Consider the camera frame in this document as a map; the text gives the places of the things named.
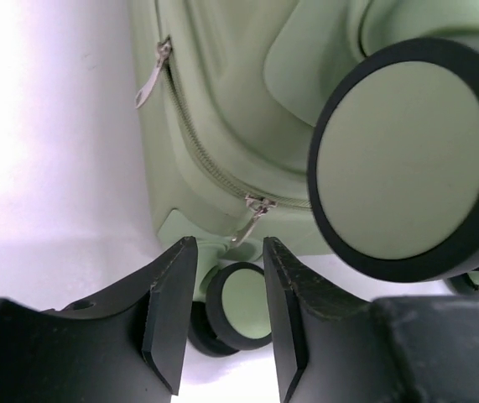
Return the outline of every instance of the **luggage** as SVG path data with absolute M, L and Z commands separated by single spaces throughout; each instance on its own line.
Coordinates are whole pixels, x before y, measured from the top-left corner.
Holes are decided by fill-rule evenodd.
M 479 46 L 478 3 L 129 2 L 153 225 L 164 247 L 196 236 L 194 301 L 206 300 L 219 259 L 252 262 L 267 236 L 295 255 L 331 252 L 306 180 L 331 93 L 368 56 L 406 39 Z

